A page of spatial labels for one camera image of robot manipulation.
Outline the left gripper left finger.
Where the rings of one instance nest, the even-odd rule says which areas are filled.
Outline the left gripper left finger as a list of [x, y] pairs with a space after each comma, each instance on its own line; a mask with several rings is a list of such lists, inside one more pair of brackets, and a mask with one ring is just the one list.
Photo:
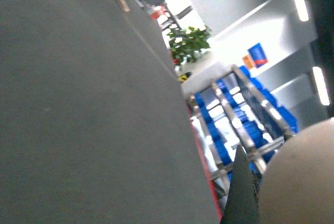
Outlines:
[[242, 145], [236, 149], [228, 199], [221, 223], [260, 223], [256, 188]]

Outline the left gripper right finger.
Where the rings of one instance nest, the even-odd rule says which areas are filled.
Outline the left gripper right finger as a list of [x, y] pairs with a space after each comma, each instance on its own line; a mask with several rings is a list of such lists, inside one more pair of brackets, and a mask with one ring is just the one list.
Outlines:
[[284, 133], [283, 134], [283, 139], [284, 139], [284, 141], [287, 141], [287, 140], [291, 139], [293, 136], [294, 136], [293, 134]]

